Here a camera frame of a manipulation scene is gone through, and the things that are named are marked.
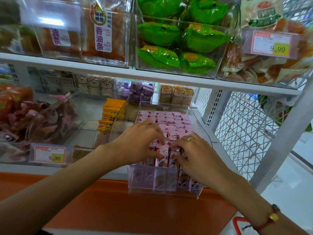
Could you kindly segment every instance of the shelf post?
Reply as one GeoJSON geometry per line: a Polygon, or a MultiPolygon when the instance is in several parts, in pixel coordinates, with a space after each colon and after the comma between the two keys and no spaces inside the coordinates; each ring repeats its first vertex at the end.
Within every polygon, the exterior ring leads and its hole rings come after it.
{"type": "Polygon", "coordinates": [[[280,166],[313,118],[313,77],[308,81],[288,117],[253,174],[250,184],[261,194],[270,184],[280,166]]]}
{"type": "Polygon", "coordinates": [[[212,89],[202,120],[213,132],[217,129],[231,93],[232,91],[212,89]]]}

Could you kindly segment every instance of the white metal shelf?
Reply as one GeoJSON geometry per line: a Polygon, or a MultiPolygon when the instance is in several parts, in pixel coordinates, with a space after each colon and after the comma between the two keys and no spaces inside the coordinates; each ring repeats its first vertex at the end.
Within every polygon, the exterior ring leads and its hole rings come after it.
{"type": "Polygon", "coordinates": [[[222,90],[239,91],[244,93],[265,94],[272,96],[297,96],[301,94],[301,91],[286,88],[287,86],[285,86],[284,88],[273,86],[262,86],[241,82],[230,82],[201,77],[191,77],[143,70],[132,70],[127,68],[109,67],[96,64],[70,62],[64,60],[47,59],[25,55],[0,53],[0,61],[3,63],[14,65],[22,64],[28,67],[72,71],[83,74],[98,74],[111,77],[155,81],[204,88],[218,88],[222,90]]]}

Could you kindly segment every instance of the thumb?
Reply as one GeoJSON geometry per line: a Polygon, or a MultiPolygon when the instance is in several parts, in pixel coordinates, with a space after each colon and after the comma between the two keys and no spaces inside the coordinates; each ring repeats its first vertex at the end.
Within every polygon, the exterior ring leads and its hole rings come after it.
{"type": "Polygon", "coordinates": [[[157,159],[162,159],[164,158],[164,156],[158,152],[155,152],[155,151],[149,151],[149,157],[150,158],[157,158],[157,159]]]}
{"type": "Polygon", "coordinates": [[[183,157],[181,153],[175,153],[175,156],[180,166],[185,170],[187,167],[188,161],[183,157]]]}

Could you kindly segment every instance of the person's left hand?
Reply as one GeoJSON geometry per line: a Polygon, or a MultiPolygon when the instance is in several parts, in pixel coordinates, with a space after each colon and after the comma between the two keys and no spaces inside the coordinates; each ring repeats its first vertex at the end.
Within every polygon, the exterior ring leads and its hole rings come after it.
{"type": "Polygon", "coordinates": [[[108,153],[114,155],[117,167],[134,164],[147,158],[163,158],[155,151],[149,150],[149,145],[154,139],[164,145],[164,136],[160,127],[147,119],[142,123],[135,123],[126,129],[117,139],[109,144],[104,144],[108,153]]]}

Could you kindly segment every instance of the flame logo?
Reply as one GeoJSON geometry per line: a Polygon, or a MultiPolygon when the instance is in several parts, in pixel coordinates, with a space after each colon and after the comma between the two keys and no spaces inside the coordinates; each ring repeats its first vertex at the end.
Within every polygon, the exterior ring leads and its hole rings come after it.
{"type": "Polygon", "coordinates": [[[90,18],[96,25],[104,25],[106,23],[106,14],[98,3],[91,5],[90,18]]]}

